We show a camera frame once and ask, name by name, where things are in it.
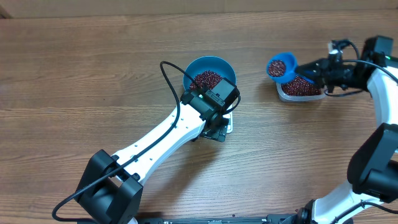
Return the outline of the red adzuki beans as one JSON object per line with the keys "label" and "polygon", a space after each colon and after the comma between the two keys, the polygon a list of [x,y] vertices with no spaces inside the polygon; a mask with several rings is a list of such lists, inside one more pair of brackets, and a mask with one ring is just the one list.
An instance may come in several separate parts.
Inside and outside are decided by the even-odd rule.
{"label": "red adzuki beans", "polygon": [[296,76],[291,82],[281,84],[281,89],[289,96],[315,96],[322,93],[321,89],[299,76]]}

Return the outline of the white digital kitchen scale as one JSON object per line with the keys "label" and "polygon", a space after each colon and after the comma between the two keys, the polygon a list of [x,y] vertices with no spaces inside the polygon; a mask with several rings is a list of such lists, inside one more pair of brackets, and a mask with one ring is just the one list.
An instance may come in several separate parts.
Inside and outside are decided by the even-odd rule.
{"label": "white digital kitchen scale", "polygon": [[231,134],[233,132],[233,113],[230,112],[228,114],[225,114],[223,117],[228,119],[228,124],[226,126],[227,127],[226,133]]}

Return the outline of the clear plastic food container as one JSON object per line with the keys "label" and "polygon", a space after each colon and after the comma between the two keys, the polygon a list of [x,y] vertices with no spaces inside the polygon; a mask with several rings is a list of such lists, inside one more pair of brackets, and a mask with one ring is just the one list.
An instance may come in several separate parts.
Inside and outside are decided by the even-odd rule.
{"label": "clear plastic food container", "polygon": [[288,83],[276,83],[276,88],[280,100],[284,102],[301,103],[326,97],[322,89],[298,75]]}

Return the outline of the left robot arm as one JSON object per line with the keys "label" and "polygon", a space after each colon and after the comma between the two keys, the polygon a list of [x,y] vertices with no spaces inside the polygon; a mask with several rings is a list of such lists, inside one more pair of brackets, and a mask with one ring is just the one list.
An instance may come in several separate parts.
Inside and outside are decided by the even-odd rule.
{"label": "left robot arm", "polygon": [[172,113],[140,140],[113,155],[95,153],[78,184],[78,189],[92,187],[75,201],[95,223],[136,223],[143,186],[156,168],[186,142],[223,142],[226,112],[238,97],[237,86],[227,78],[212,90],[187,90]]}

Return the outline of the red beans in scoop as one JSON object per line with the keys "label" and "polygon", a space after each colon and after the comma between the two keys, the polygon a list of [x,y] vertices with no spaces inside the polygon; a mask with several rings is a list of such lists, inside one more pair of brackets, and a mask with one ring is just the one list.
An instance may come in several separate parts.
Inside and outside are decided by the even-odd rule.
{"label": "red beans in scoop", "polygon": [[268,74],[271,77],[282,77],[286,71],[286,65],[282,60],[273,60],[268,65]]}

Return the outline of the teal metal bowl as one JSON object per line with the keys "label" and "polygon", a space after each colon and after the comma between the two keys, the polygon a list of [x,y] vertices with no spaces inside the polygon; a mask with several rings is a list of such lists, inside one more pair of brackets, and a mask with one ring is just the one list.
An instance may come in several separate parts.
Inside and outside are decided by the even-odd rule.
{"label": "teal metal bowl", "polygon": [[185,72],[194,79],[198,74],[211,70],[236,85],[236,74],[232,66],[224,59],[216,56],[203,56],[195,59],[185,69]]}

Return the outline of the blue plastic measuring scoop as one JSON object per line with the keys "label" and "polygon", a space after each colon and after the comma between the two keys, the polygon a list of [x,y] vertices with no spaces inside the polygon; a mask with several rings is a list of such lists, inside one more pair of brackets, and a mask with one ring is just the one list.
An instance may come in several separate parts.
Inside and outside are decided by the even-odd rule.
{"label": "blue plastic measuring scoop", "polygon": [[295,72],[297,66],[297,59],[293,53],[282,52],[268,61],[266,72],[276,83],[286,84],[299,76]]}

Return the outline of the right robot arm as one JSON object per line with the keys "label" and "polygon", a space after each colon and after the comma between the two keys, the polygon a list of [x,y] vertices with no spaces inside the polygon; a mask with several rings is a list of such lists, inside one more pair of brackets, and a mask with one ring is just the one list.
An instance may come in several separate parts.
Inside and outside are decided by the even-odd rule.
{"label": "right robot arm", "polygon": [[352,223],[352,218],[367,208],[388,213],[383,205],[397,200],[397,58],[391,55],[393,39],[381,35],[368,38],[356,59],[343,59],[348,39],[332,40],[329,55],[298,66],[297,75],[328,96],[334,87],[366,91],[374,102],[376,130],[352,156],[347,180],[328,195],[309,201],[284,223]]}

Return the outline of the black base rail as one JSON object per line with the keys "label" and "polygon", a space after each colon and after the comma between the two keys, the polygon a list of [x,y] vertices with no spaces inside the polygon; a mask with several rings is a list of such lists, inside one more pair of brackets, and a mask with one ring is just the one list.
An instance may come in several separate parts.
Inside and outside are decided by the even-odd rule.
{"label": "black base rail", "polygon": [[279,214],[266,217],[232,217],[232,218],[133,218],[127,224],[296,224],[297,215]]}

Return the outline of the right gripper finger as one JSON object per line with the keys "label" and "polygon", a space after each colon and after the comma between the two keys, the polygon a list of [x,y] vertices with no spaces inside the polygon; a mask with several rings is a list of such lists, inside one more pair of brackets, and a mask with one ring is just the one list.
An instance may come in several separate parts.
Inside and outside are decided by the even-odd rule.
{"label": "right gripper finger", "polygon": [[298,75],[317,88],[325,87],[323,77],[318,73],[298,73]]}
{"label": "right gripper finger", "polygon": [[315,75],[320,73],[321,66],[325,62],[324,58],[312,61],[310,63],[306,63],[303,65],[298,65],[295,68],[295,73],[298,75]]}

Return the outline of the red beans in bowl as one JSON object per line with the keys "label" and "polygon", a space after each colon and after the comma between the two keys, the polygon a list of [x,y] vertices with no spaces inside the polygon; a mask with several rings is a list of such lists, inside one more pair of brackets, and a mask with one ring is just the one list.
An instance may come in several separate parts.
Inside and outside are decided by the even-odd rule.
{"label": "red beans in bowl", "polygon": [[220,81],[222,81],[223,77],[216,72],[211,70],[204,71],[198,74],[193,80],[198,84],[200,88],[204,86],[208,89],[214,89]]}

